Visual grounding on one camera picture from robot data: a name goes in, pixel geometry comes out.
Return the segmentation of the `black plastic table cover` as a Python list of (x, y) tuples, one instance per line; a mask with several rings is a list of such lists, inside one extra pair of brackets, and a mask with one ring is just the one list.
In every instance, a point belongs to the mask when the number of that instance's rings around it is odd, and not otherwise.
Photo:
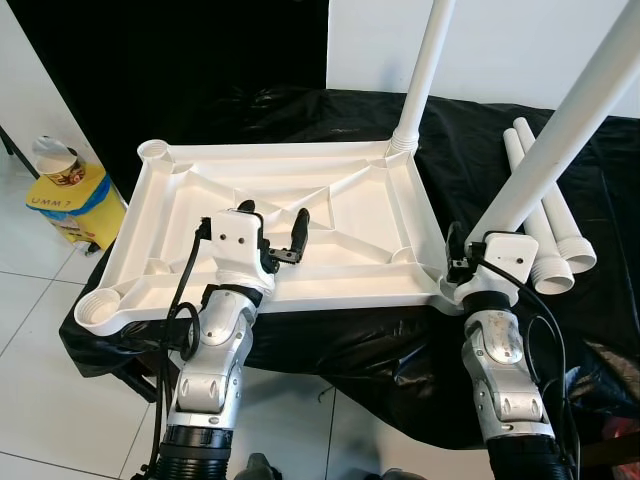
[[(179, 145), (385, 140), (403, 101), (402, 93), (228, 90), (195, 104), (166, 102), (146, 120), (148, 137)], [(520, 116), (540, 128), (549, 115), (430, 99), (415, 159), (440, 227), (479, 220), (509, 177), (500, 134)], [(566, 360), (573, 416), (588, 443), (608, 417), (640, 415), (639, 204), (623, 193), (639, 168), (639, 120), (608, 116), (558, 180), (598, 262), (571, 292), (545, 297), (562, 346), (538, 326), (532, 347), (540, 378), (556, 378)], [(265, 314), (253, 333), (252, 369), (320, 376), (417, 442), (483, 445), (461, 361), (460, 317), (428, 306)]]

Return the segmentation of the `yellow cardboard box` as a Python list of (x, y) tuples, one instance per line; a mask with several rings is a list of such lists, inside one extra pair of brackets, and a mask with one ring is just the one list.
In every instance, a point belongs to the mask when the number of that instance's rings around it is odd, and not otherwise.
[(102, 166), (86, 166), (76, 186), (56, 186), (41, 177), (29, 187), (28, 209), (44, 218), (70, 243), (87, 242), (106, 250), (118, 236), (125, 204)]

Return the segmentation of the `robot right leg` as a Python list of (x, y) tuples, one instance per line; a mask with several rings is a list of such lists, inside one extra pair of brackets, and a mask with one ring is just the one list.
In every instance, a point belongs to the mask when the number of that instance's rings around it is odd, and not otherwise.
[(388, 468), (383, 474), (372, 475), (366, 480), (426, 480), (425, 476), (404, 471), (402, 468)]

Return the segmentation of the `white plastic table leg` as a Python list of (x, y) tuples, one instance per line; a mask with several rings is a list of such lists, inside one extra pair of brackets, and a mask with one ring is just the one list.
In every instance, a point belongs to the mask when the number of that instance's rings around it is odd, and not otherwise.
[[(509, 166), (512, 172), (515, 172), (535, 138), (524, 116), (518, 116), (513, 125), (515, 128), (504, 131), (503, 140)], [(532, 287), (540, 294), (563, 294), (575, 285), (570, 262), (564, 259), (559, 250), (556, 233), (544, 209), (547, 201), (558, 193), (558, 188), (548, 189), (547, 195), (531, 210), (524, 221), (525, 233), (539, 243), (538, 253), (532, 261), (530, 279)]]
[[(529, 152), (535, 137), (524, 116), (518, 116), (513, 120), (513, 127), (515, 128), (512, 129), (512, 133), (518, 137), (518, 145), (522, 150), (520, 159), (509, 159), (509, 166), (515, 170), (524, 159), (524, 155)], [(541, 210), (547, 218), (550, 234), (554, 237), (553, 241), (549, 239), (547, 243), (567, 262), (571, 273), (585, 273), (594, 268), (598, 257), (588, 239), (582, 237), (579, 225), (573, 219), (557, 183), (553, 183), (541, 200)]]
[(397, 127), (390, 137), (385, 156), (413, 154), (419, 148), (419, 127), (428, 105), (429, 90), (442, 55), (445, 36), (457, 0), (433, 0), (428, 24), (420, 44), (413, 74)]
[(639, 76), (640, 0), (628, 0), (530, 152), (477, 221), (467, 242), (483, 242), (485, 234), (494, 230), (511, 232), (520, 227)]

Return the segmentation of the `red plastic bag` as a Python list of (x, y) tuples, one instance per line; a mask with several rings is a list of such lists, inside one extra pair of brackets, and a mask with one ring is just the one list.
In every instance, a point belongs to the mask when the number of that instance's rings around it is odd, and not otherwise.
[(628, 442), (639, 443), (640, 421), (625, 419), (625, 417), (609, 417), (602, 428), (602, 438), (605, 440), (621, 438)]

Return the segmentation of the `printed paper cup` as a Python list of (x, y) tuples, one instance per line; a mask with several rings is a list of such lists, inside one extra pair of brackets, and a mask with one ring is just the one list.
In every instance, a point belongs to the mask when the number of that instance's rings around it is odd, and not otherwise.
[(38, 137), (32, 146), (36, 172), (49, 178), (55, 186), (77, 186), (86, 177), (81, 156), (73, 148), (49, 136)]

